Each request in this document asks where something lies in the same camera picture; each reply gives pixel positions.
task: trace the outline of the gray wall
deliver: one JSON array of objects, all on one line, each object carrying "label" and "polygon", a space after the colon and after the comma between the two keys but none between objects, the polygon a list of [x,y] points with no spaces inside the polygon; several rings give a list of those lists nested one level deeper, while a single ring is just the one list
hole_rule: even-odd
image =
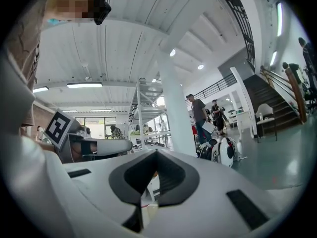
[{"label": "gray wall", "polygon": [[247,49],[244,48],[235,54],[232,58],[226,61],[223,65],[219,66],[218,69],[223,77],[231,74],[230,67],[236,67],[242,80],[245,80],[254,75],[251,67],[247,62]]}]

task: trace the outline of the staircase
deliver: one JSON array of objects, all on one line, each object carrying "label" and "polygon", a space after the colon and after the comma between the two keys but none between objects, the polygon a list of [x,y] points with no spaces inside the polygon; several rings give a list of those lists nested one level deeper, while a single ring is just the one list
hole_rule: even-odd
[{"label": "staircase", "polygon": [[[300,124],[297,113],[289,106],[282,96],[259,76],[253,75],[243,82],[248,90],[254,113],[257,112],[259,105],[263,103],[267,103],[273,108],[277,131]],[[263,129],[265,134],[275,132],[274,123],[265,123]],[[262,135],[262,129],[259,126],[258,135]]]}]

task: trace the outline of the brick wall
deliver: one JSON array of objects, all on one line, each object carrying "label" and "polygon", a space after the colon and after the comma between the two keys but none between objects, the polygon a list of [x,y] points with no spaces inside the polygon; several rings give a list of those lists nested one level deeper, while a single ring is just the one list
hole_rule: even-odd
[{"label": "brick wall", "polygon": [[35,139],[37,134],[37,127],[41,126],[43,129],[46,129],[46,126],[49,125],[49,122],[53,118],[54,114],[44,109],[41,109],[36,105],[33,105],[33,114],[34,114],[34,126],[32,126],[31,137]]}]

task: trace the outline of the paper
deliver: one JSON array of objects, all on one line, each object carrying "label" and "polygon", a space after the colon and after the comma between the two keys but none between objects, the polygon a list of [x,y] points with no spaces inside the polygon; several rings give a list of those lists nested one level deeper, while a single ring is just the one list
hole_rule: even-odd
[{"label": "paper", "polygon": [[205,129],[206,131],[208,131],[210,134],[212,134],[216,127],[213,124],[211,124],[210,122],[206,121],[204,123],[204,125],[202,126],[202,128]]}]

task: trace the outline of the fluorescent light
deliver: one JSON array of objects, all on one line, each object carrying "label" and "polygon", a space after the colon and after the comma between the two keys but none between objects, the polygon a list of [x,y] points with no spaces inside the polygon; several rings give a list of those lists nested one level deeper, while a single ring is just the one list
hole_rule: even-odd
[{"label": "fluorescent light", "polygon": [[172,52],[169,54],[171,57],[173,57],[176,54],[175,50],[172,50]]},{"label": "fluorescent light", "polygon": [[77,110],[73,109],[73,110],[62,110],[63,112],[78,112]]},{"label": "fluorescent light", "polygon": [[80,84],[67,84],[68,88],[86,88],[86,87],[102,87],[101,83],[80,83]]},{"label": "fluorescent light", "polygon": [[91,112],[111,112],[111,109],[91,109]]},{"label": "fluorescent light", "polygon": [[269,66],[272,66],[272,65],[274,64],[275,57],[276,57],[276,53],[277,53],[277,51],[275,51],[275,52],[273,53],[272,60],[271,60],[271,63],[270,63]]},{"label": "fluorescent light", "polygon": [[283,23],[283,12],[282,12],[282,4],[279,3],[277,5],[277,18],[278,18],[278,26],[277,26],[277,36],[282,34],[282,23]]},{"label": "fluorescent light", "polygon": [[44,91],[48,91],[48,87],[44,86],[38,89],[34,89],[33,93],[44,92]]}]

